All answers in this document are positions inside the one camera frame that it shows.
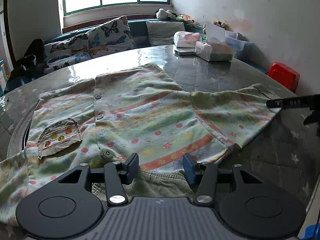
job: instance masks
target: shirt pocket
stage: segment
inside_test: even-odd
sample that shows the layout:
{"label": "shirt pocket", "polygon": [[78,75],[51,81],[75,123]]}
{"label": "shirt pocket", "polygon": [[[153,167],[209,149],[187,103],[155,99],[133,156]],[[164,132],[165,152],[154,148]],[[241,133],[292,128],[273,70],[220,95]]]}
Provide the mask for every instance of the shirt pocket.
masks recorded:
{"label": "shirt pocket", "polygon": [[59,121],[44,129],[38,140],[38,158],[53,155],[76,142],[81,142],[79,124],[72,118]]}

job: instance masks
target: white wall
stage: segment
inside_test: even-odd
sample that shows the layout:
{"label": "white wall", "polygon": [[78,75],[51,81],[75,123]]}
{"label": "white wall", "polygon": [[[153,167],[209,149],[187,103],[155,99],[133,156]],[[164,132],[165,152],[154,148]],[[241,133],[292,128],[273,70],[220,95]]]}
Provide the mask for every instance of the white wall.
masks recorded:
{"label": "white wall", "polygon": [[298,95],[320,93],[320,0],[172,0],[174,12],[202,25],[225,21],[254,42],[251,60],[282,62],[300,73]]}
{"label": "white wall", "polygon": [[8,21],[16,59],[34,39],[61,35],[58,0],[8,0]]}
{"label": "white wall", "polygon": [[64,17],[64,26],[87,22],[91,20],[107,18],[112,16],[130,15],[130,14],[152,14],[156,13],[159,8],[165,10],[172,9],[171,5],[165,4],[130,4],[110,6],[90,11],[75,13]]}

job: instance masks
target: window sill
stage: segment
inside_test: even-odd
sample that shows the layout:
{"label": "window sill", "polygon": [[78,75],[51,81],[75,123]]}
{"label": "window sill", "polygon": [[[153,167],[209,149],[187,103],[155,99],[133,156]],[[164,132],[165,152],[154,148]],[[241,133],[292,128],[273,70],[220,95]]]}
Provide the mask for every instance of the window sill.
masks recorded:
{"label": "window sill", "polygon": [[172,9],[172,7],[173,5],[170,4],[127,4],[96,8],[64,16],[63,26],[65,28],[79,23],[114,16],[134,14],[155,14],[159,8],[164,8],[165,10],[168,10]]}

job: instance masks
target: table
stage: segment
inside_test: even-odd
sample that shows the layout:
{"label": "table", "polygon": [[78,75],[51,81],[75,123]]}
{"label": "table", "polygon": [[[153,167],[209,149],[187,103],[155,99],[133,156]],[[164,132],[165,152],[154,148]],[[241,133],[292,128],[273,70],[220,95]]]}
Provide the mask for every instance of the table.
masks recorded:
{"label": "table", "polygon": [[[60,69],[1,97],[0,157],[13,156],[22,149],[22,137],[38,94],[150,62],[165,70],[185,91],[219,92],[261,83],[280,97],[294,96],[278,82],[235,58],[231,62],[207,62],[197,56],[179,56],[172,45],[134,49]],[[316,127],[302,125],[309,112],[281,111],[254,140],[219,166],[231,168],[241,163],[245,169],[296,195],[308,208],[320,172]]]}

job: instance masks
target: shirt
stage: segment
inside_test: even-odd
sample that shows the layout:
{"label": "shirt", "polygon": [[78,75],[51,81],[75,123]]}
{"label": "shirt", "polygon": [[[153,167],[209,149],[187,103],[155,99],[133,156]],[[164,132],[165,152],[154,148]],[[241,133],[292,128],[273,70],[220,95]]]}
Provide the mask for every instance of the shirt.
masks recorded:
{"label": "shirt", "polygon": [[[139,154],[133,196],[192,196],[182,156],[219,163],[244,147],[280,109],[261,84],[238,91],[185,92],[147,64],[39,95],[25,149],[0,163],[0,222],[17,225],[19,201],[80,163],[100,168]],[[100,199],[103,186],[94,185]]]}

